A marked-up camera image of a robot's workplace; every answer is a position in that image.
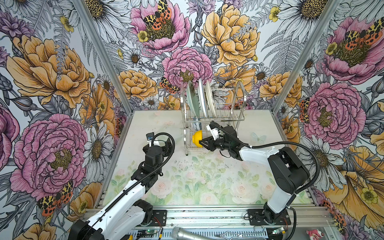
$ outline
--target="purple flower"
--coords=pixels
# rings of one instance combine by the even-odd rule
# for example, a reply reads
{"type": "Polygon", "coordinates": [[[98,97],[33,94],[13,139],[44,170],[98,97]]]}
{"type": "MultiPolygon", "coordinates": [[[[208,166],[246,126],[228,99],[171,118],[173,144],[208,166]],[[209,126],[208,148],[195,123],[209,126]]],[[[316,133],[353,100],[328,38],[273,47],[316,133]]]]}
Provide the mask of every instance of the purple flower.
{"type": "Polygon", "coordinates": [[[215,11],[215,0],[189,0],[187,4],[189,5],[188,12],[190,14],[200,11],[208,15],[211,12],[215,11]]]}
{"type": "Polygon", "coordinates": [[[358,18],[347,17],[328,38],[325,59],[321,63],[327,76],[336,80],[348,81],[354,85],[364,83],[384,68],[384,38],[380,38],[372,45],[365,42],[353,50],[347,50],[345,34],[348,31],[361,32],[368,29],[374,21],[366,23],[358,18]]]}
{"type": "Polygon", "coordinates": [[[11,189],[37,200],[60,192],[69,182],[77,187],[85,176],[83,153],[88,137],[76,120],[54,114],[24,129],[15,144],[11,189]]]}
{"type": "Polygon", "coordinates": [[[228,6],[233,5],[234,8],[242,8],[244,5],[244,0],[224,0],[224,4],[228,4],[228,6]]]}
{"type": "Polygon", "coordinates": [[[322,83],[310,97],[307,110],[309,123],[304,124],[308,137],[328,142],[331,149],[342,149],[352,143],[364,128],[366,115],[356,88],[347,83],[322,83]]]}
{"type": "Polygon", "coordinates": [[[169,83],[181,88],[187,87],[188,81],[192,81],[197,88],[198,80],[202,83],[210,83],[212,80],[213,69],[208,56],[198,53],[193,48],[179,48],[174,51],[171,57],[167,57],[162,62],[164,67],[164,77],[169,83]]]}
{"type": "Polygon", "coordinates": [[[348,215],[344,215],[347,227],[346,232],[343,235],[345,240],[369,240],[369,233],[364,230],[364,227],[360,227],[359,222],[348,215]]]}
{"type": "Polygon", "coordinates": [[[7,63],[7,57],[9,54],[5,50],[4,47],[0,47],[0,66],[5,68],[5,64],[7,63]]]}
{"type": "Polygon", "coordinates": [[[19,135],[20,127],[12,113],[0,106],[0,171],[8,163],[12,142],[19,135]]]}
{"type": "Polygon", "coordinates": [[[2,11],[0,11],[0,31],[11,38],[21,38],[22,35],[31,37],[35,32],[33,28],[29,27],[29,23],[25,23],[24,20],[18,19],[17,16],[12,17],[10,13],[2,11]]]}
{"type": "Polygon", "coordinates": [[[168,7],[172,11],[171,19],[166,21],[166,27],[164,27],[164,29],[161,28],[159,30],[147,28],[143,20],[146,16],[155,14],[157,11],[157,3],[154,7],[149,5],[147,8],[143,6],[132,8],[131,24],[133,28],[131,28],[131,31],[138,35],[139,40],[149,52],[149,54],[145,52],[143,52],[143,54],[159,55],[164,52],[172,52],[176,48],[187,44],[190,29],[189,18],[184,18],[177,4],[173,6],[172,3],[168,1],[168,7]]]}

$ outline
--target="robotic arm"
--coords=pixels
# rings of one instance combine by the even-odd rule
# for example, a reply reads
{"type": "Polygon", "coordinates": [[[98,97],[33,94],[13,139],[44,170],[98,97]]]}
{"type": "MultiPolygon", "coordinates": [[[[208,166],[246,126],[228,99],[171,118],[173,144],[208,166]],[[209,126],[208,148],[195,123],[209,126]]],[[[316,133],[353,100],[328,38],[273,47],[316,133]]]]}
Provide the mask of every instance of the robotic arm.
{"type": "Polygon", "coordinates": [[[212,121],[207,126],[207,129],[211,131],[212,137],[207,137],[199,141],[206,149],[210,151],[215,151],[216,149],[220,149],[220,151],[227,150],[231,157],[240,161],[256,162],[271,167],[277,187],[271,199],[265,203],[263,216],[261,216],[267,224],[277,222],[283,211],[289,208],[296,194],[316,181],[318,174],[315,174],[314,178],[304,187],[299,188],[309,179],[310,173],[292,149],[289,147],[283,147],[281,149],[275,149],[274,147],[265,148],[280,144],[295,144],[304,147],[311,153],[308,148],[301,144],[277,142],[252,147],[240,141],[236,131],[231,126],[222,127],[212,121]]]}
{"type": "Polygon", "coordinates": [[[169,134],[147,134],[149,144],[143,148],[145,161],[140,163],[124,189],[102,210],[84,222],[78,220],[71,227],[69,239],[120,240],[129,230],[152,219],[153,206],[142,200],[143,195],[155,184],[162,167],[173,154],[175,142],[169,134]],[[167,135],[164,146],[155,137],[167,135]]]}

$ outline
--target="microphone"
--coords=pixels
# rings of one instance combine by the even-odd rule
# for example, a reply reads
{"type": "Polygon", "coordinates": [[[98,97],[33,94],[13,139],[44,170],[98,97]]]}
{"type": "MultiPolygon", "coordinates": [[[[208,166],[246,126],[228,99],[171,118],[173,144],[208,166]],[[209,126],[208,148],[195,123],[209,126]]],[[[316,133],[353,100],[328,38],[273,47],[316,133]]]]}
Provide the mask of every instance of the microphone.
{"type": "Polygon", "coordinates": [[[212,240],[212,238],[188,232],[180,227],[174,227],[170,236],[176,240],[212,240]]]}

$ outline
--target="pink toy figurine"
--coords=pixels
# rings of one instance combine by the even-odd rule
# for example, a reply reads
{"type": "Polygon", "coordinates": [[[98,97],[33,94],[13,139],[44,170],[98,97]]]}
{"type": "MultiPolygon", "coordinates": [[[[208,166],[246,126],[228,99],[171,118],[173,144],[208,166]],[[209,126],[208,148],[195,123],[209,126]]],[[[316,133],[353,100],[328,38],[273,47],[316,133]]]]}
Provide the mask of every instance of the pink toy figurine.
{"type": "Polygon", "coordinates": [[[321,231],[319,231],[317,229],[307,231],[307,234],[310,236],[310,240],[318,240],[318,239],[324,237],[324,233],[322,233],[321,231]]]}

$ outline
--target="metal post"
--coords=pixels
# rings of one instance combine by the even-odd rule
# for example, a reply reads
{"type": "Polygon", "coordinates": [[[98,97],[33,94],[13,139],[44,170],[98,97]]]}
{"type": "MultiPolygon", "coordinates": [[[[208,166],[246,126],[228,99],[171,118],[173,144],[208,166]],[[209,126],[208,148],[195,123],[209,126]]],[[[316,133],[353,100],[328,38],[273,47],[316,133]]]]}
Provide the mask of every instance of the metal post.
{"type": "Polygon", "coordinates": [[[283,104],[285,98],[287,97],[289,91],[291,90],[293,84],[299,76],[301,69],[308,60],[308,56],[311,54],[315,43],[320,38],[321,34],[324,32],[325,27],[328,26],[329,21],[335,13],[339,4],[340,0],[329,0],[325,5],[323,13],[317,21],[316,27],[314,28],[312,34],[309,36],[308,41],[305,44],[303,50],[301,51],[300,56],[297,59],[297,62],[294,65],[287,82],[285,83],[283,89],[281,90],[281,93],[279,94],[275,104],[273,105],[273,114],[276,114],[280,106],[283,104]]]}
{"type": "Polygon", "coordinates": [[[121,103],[123,104],[127,114],[131,115],[133,108],[132,108],[131,104],[129,103],[128,99],[126,98],[125,92],[124,92],[124,90],[121,86],[121,83],[117,77],[115,68],[112,65],[112,61],[109,58],[107,50],[105,49],[105,46],[103,44],[103,40],[101,39],[100,35],[98,34],[98,30],[96,29],[96,26],[94,25],[92,16],[89,13],[89,10],[88,10],[87,5],[85,4],[85,1],[84,0],[73,1],[73,5],[75,6],[75,8],[79,14],[79,17],[81,19],[81,22],[87,31],[88,38],[90,40],[92,40],[93,45],[95,46],[96,50],[98,51],[99,57],[102,60],[109,77],[111,78],[112,84],[116,88],[116,91],[117,91],[118,95],[120,96],[121,103]]]}

